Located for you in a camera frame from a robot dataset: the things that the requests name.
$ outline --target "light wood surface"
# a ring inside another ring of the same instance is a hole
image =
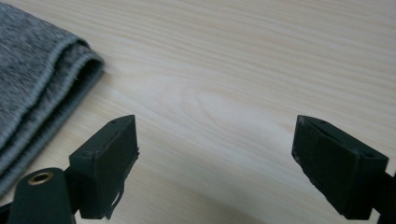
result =
[[[298,114],[396,171],[396,1],[14,1],[85,38],[106,72],[26,174],[135,114],[141,156],[113,218],[78,223],[346,221],[290,155]],[[5,200],[12,200],[11,191]]]

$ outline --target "wooden table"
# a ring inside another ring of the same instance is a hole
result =
[[[141,156],[109,223],[376,223],[339,216],[290,152],[304,114],[381,151],[394,174],[396,1],[5,2],[106,60],[26,174],[66,168],[105,123],[135,114]]]

